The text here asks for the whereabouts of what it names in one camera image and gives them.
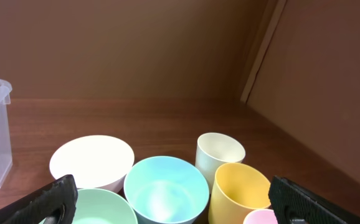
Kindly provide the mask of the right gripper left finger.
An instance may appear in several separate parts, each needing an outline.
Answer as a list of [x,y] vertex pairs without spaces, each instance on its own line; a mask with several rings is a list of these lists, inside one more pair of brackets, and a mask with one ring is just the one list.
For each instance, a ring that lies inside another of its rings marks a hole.
[[71,224],[78,190],[72,175],[65,175],[0,209],[0,224]]

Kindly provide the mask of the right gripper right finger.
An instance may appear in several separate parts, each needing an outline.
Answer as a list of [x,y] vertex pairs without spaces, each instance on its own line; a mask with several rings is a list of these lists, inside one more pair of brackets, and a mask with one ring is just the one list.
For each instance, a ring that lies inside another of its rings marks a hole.
[[273,177],[268,196],[279,224],[360,224],[359,216],[285,177]]

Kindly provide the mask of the mint green small bowl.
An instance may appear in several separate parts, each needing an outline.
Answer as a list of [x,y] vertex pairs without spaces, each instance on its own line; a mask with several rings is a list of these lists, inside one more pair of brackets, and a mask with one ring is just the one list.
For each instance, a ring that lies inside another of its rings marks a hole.
[[80,189],[72,224],[138,224],[138,220],[122,196],[104,189]]

